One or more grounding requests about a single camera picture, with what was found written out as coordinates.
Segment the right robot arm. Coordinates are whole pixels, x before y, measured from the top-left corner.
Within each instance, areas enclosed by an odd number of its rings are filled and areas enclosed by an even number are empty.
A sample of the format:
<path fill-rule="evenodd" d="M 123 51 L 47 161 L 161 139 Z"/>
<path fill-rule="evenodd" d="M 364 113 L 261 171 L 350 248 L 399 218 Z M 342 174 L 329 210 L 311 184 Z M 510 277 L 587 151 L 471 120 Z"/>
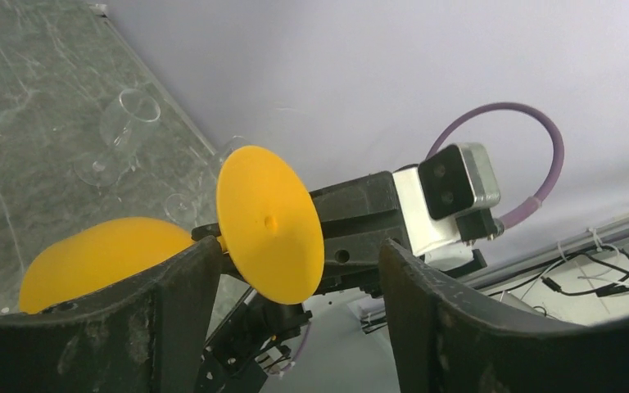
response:
<path fill-rule="evenodd" d="M 500 198 L 467 174 L 437 175 L 418 165 L 371 174 L 313 191 L 324 236 L 324 267 L 317 293 L 357 288 L 382 297 L 378 254 L 387 239 L 424 258 L 456 242 L 501 232 L 491 208 Z M 210 335 L 212 364 L 227 387 L 240 377 L 260 386 L 257 357 L 285 341 L 306 337 L 311 314 L 302 303 L 277 305 L 256 293 L 244 297 Z"/>

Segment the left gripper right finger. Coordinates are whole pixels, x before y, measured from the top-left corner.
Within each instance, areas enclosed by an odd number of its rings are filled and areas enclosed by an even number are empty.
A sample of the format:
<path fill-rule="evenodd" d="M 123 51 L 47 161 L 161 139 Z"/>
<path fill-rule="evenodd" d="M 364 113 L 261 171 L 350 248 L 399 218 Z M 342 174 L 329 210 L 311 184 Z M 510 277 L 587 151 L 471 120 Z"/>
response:
<path fill-rule="evenodd" d="M 629 317 L 588 327 L 516 309 L 391 240 L 378 270 L 403 392 L 629 392 Z"/>

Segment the clear glass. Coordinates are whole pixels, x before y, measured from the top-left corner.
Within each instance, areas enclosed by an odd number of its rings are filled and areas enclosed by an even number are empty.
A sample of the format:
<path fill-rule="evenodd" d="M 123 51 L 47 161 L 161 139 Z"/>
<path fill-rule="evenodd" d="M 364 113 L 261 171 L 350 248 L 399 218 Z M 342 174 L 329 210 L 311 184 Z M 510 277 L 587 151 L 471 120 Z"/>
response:
<path fill-rule="evenodd" d="M 164 203 L 165 214 L 175 223 L 184 227 L 194 227 L 197 223 L 198 209 L 196 199 L 192 196 L 174 193 Z"/>
<path fill-rule="evenodd" d="M 116 183 L 130 167 L 130 159 L 159 127 L 161 107 L 148 93 L 122 90 L 104 110 L 99 134 L 104 143 L 74 162 L 80 180 L 95 187 Z"/>

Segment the clear glass right front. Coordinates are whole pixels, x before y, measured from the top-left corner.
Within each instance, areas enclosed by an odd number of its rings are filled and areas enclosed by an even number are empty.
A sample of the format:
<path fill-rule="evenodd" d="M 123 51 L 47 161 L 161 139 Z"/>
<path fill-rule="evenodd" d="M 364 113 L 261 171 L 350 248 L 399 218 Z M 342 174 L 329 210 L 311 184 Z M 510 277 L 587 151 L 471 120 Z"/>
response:
<path fill-rule="evenodd" d="M 175 223 L 184 227 L 194 227 L 197 223 L 198 209 L 196 199 L 192 196 L 174 193 L 164 203 L 165 214 Z"/>

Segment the clear glass right edge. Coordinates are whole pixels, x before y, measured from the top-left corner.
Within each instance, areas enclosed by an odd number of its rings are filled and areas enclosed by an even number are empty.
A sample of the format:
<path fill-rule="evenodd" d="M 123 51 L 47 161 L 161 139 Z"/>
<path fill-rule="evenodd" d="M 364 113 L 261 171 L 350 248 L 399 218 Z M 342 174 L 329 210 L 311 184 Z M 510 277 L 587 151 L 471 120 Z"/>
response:
<path fill-rule="evenodd" d="M 219 171 L 229 156 L 241 147 L 249 146 L 250 141 L 243 136 L 233 136 L 226 143 L 221 145 L 211 157 L 211 168 Z"/>

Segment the clear glass far right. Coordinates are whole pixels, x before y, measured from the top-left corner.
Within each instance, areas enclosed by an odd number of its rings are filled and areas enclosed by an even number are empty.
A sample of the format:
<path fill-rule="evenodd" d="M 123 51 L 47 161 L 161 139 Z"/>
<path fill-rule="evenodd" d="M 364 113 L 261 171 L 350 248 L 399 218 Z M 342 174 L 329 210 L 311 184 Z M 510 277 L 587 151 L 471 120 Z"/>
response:
<path fill-rule="evenodd" d="M 74 162 L 80 180 L 95 187 L 116 183 L 130 167 L 130 159 L 159 127 L 161 107 L 148 93 L 122 90 L 104 110 L 99 134 L 104 143 Z"/>

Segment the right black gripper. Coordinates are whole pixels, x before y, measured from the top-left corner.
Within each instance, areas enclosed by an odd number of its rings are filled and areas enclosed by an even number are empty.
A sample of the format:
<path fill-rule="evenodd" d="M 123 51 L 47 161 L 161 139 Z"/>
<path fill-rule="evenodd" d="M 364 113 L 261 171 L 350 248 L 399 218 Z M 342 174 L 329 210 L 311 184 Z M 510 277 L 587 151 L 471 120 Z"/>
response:
<path fill-rule="evenodd" d="M 364 287 L 380 246 L 412 255 L 488 234 L 479 182 L 452 170 L 380 172 L 309 192 L 290 169 L 224 169 L 217 220 L 192 231 L 229 257 L 224 271 L 262 296 L 313 296 Z"/>

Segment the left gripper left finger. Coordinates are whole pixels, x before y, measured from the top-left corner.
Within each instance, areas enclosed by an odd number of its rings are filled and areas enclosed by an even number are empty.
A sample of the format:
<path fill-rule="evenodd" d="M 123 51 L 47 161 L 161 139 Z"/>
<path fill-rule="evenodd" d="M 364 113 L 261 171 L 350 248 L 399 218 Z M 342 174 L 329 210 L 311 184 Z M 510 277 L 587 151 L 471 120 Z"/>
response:
<path fill-rule="evenodd" d="M 0 316 L 0 392 L 192 392 L 223 252 L 213 237 L 39 314 Z"/>

